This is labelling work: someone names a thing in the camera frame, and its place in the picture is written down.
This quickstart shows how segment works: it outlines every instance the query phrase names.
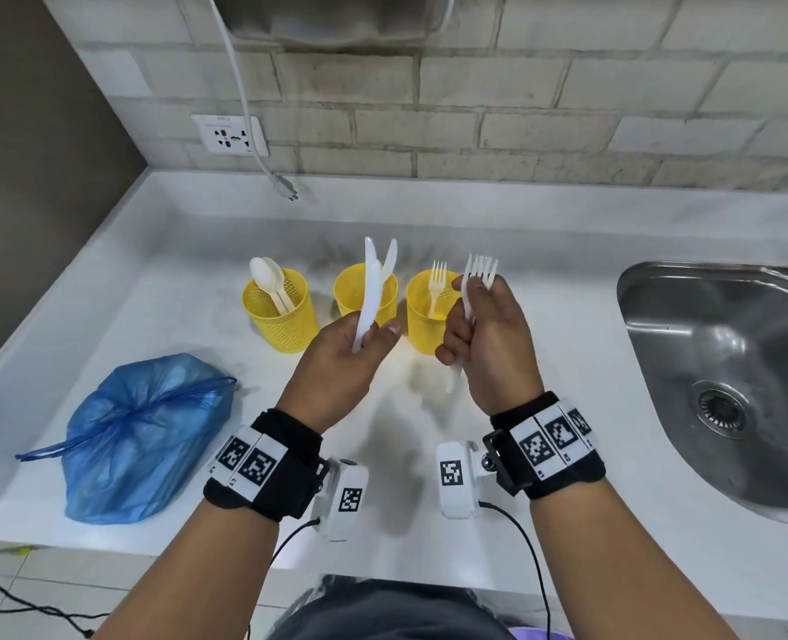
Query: sink basin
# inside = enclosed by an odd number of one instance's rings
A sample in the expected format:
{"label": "sink basin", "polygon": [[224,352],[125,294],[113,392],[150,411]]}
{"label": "sink basin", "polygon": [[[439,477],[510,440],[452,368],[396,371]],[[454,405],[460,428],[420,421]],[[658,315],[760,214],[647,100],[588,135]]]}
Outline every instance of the sink basin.
{"label": "sink basin", "polygon": [[720,492],[788,523],[788,269],[646,263],[617,296],[669,441]]}

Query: utensil holder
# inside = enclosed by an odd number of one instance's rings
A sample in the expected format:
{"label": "utensil holder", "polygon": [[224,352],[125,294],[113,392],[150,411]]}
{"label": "utensil holder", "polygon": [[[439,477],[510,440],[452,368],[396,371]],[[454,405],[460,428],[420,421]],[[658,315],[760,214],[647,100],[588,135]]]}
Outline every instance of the utensil holder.
{"label": "utensil holder", "polygon": [[445,286],[436,302],[434,317],[426,315],[430,309],[429,282],[432,269],[425,269],[409,281],[406,287],[406,312],[409,318],[409,341],[417,348],[418,352],[425,355],[436,354],[444,340],[445,321],[448,313],[453,309],[456,300],[462,296],[453,290],[450,283],[458,276],[453,271],[448,271]]}
{"label": "utensil holder", "polygon": [[[338,274],[334,286],[335,300],[341,316],[358,312],[364,302],[364,263],[354,264]],[[391,274],[382,286],[382,301],[374,321],[381,326],[397,316],[397,278]]]}
{"label": "utensil holder", "polygon": [[279,315],[270,295],[252,280],[243,290],[243,307],[263,337],[278,352],[302,352],[320,332],[308,283],[294,269],[284,269],[285,291],[296,310]]}

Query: wrist strap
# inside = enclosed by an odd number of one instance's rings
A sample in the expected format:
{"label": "wrist strap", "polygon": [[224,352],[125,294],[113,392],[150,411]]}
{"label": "wrist strap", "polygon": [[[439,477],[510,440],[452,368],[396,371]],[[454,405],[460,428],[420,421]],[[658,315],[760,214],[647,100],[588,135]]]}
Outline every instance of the wrist strap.
{"label": "wrist strap", "polygon": [[593,430],[581,412],[552,392],[492,418],[494,432],[483,438],[497,467],[497,482],[531,499],[572,483],[604,478]]}
{"label": "wrist strap", "polygon": [[218,508],[249,507],[281,521],[299,518],[317,494],[328,465],[322,437],[282,411],[264,411],[240,427],[211,463],[204,496]]}

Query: drain strainer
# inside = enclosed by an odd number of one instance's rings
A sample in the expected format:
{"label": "drain strainer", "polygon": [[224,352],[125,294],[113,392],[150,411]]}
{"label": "drain strainer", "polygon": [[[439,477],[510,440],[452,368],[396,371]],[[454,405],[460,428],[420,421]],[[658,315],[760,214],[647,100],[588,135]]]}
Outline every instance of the drain strainer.
{"label": "drain strainer", "polygon": [[698,381],[690,387],[693,410],[709,429],[727,438],[743,438],[751,419],[750,405],[728,384]]}

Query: hand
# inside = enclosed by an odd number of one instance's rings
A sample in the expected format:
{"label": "hand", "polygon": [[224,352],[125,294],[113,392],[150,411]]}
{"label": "hand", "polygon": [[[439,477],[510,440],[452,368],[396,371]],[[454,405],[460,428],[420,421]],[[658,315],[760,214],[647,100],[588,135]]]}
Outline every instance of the hand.
{"label": "hand", "polygon": [[[453,288],[462,287],[462,277]],[[492,289],[472,277],[468,299],[474,310],[472,326],[465,320],[462,299],[448,314],[444,342],[436,357],[450,366],[456,357],[463,361],[468,387],[474,403],[487,415],[526,404],[545,392],[539,375],[537,355],[525,313],[502,276],[496,276]]]}
{"label": "hand", "polygon": [[363,348],[354,355],[358,316],[358,312],[343,316],[314,337],[275,408],[323,433],[358,406],[402,333],[397,319],[382,328],[374,323],[362,337]]}

